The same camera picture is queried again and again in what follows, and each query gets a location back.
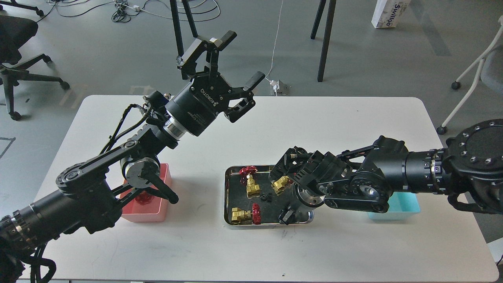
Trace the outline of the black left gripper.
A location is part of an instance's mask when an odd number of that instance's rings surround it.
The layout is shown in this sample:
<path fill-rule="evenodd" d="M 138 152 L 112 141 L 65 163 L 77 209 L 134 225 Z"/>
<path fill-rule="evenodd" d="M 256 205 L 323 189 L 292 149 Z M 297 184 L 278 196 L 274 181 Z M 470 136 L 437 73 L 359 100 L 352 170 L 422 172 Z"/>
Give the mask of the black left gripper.
<path fill-rule="evenodd" d="M 190 82 L 165 106 L 169 118 L 165 131 L 172 137 L 182 137 L 185 133 L 199 136 L 223 114 L 234 123 L 255 106 L 253 89 L 265 78 L 261 71 L 240 88 L 232 88 L 218 72 L 219 52 L 223 51 L 237 37 L 229 30 L 222 38 L 197 37 L 191 46 L 177 57 L 177 67 L 183 79 Z M 196 61 L 206 52 L 204 72 L 196 73 Z M 232 100 L 241 99 L 233 107 Z"/>

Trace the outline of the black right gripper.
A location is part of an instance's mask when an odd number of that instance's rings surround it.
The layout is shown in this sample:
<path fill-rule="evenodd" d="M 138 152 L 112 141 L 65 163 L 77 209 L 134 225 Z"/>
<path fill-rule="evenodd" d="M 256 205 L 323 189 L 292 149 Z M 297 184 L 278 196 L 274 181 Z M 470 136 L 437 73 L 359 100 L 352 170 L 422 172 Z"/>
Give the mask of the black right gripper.
<path fill-rule="evenodd" d="M 322 206 L 323 198 L 334 191 L 334 183 L 345 179 L 351 170 L 347 162 L 330 152 L 309 153 L 302 147 L 289 148 L 269 173 L 271 183 L 286 175 L 295 183 L 297 198 L 281 202 L 279 223 L 302 222 L 302 204 L 310 208 Z"/>

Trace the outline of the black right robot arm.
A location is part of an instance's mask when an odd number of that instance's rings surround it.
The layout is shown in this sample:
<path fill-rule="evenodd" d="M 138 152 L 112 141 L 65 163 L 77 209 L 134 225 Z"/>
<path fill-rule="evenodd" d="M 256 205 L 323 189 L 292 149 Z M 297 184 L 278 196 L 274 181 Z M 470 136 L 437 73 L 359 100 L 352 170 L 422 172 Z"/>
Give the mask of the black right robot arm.
<path fill-rule="evenodd" d="M 446 195 L 458 211 L 502 214 L 502 131 L 501 119 L 483 121 L 448 138 L 446 148 L 424 152 L 385 136 L 338 155 L 291 147 L 269 173 L 288 195 L 279 222 L 324 204 L 386 213 L 395 192 Z"/>

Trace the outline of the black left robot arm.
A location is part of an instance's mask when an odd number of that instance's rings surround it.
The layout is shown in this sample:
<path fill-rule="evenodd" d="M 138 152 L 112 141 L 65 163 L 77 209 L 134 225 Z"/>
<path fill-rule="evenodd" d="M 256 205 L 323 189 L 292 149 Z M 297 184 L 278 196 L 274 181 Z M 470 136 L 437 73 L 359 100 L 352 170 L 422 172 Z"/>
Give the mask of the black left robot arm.
<path fill-rule="evenodd" d="M 231 87 L 218 71 L 219 53 L 237 37 L 196 37 L 178 58 L 190 81 L 174 98 L 160 92 L 144 97 L 141 128 L 125 143 L 111 144 L 92 159 L 65 169 L 58 189 L 1 219 L 1 282 L 14 283 L 31 267 L 31 282 L 46 283 L 56 264 L 44 258 L 47 243 L 84 227 L 95 233 L 115 226 L 122 209 L 142 192 L 178 202 L 160 178 L 158 154 L 174 149 L 181 137 L 199 136 L 221 113 L 232 123 L 255 106 L 253 89 L 264 79 L 257 72 L 243 87 Z"/>

